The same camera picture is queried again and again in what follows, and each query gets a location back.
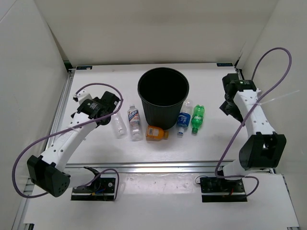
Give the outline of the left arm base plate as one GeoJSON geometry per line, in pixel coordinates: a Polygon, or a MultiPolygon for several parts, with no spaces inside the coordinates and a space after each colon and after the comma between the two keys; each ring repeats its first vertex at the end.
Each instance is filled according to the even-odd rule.
{"type": "Polygon", "coordinates": [[[94,174],[94,179],[86,185],[72,189],[71,201],[115,201],[118,196],[119,173],[116,169],[98,170],[85,167],[94,174]]]}

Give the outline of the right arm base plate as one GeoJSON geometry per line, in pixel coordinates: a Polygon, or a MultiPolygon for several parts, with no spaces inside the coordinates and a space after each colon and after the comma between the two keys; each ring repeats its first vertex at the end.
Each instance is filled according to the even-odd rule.
{"type": "Polygon", "coordinates": [[[199,176],[195,178],[195,183],[201,187],[203,203],[247,202],[242,179],[226,180],[199,176]]]}

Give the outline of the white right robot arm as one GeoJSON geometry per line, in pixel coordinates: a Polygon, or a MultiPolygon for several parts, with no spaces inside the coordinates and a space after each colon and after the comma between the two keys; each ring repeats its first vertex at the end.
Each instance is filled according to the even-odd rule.
{"type": "Polygon", "coordinates": [[[238,159],[222,170],[215,170],[215,185],[225,192],[232,187],[233,180],[244,178],[255,170],[277,167],[286,146],[286,137],[277,134],[270,125],[258,101],[260,91],[253,81],[241,80],[238,74],[229,73],[222,82],[225,101],[220,110],[239,121],[248,133],[238,159]]]}

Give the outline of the green plastic bottle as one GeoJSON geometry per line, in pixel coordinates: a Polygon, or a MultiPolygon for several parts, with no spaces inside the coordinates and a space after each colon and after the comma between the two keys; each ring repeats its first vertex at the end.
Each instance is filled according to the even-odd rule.
{"type": "Polygon", "coordinates": [[[197,134],[200,129],[205,114],[205,107],[203,105],[196,105],[193,109],[193,115],[191,119],[192,134],[197,134]]]}

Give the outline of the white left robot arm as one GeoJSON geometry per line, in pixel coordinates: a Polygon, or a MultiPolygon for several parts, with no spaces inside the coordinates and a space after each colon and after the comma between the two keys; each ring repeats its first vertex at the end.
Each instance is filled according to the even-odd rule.
{"type": "Polygon", "coordinates": [[[76,100],[79,107],[71,116],[69,131],[60,134],[52,146],[38,157],[32,155],[27,161],[31,181],[54,197],[61,196],[70,187],[85,186],[90,192],[100,188],[97,170],[84,167],[78,172],[68,172],[65,168],[88,134],[110,122],[110,114],[120,101],[108,91],[100,98],[92,98],[90,94],[82,92],[76,100]]]}

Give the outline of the clear plastic bottle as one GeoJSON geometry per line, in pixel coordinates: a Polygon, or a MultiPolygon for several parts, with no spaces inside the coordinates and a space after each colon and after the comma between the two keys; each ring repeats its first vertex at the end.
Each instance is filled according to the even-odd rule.
{"type": "Polygon", "coordinates": [[[122,119],[120,112],[112,115],[111,124],[112,124],[112,128],[113,128],[116,138],[121,139],[126,136],[127,128],[124,124],[124,121],[122,119]]]}

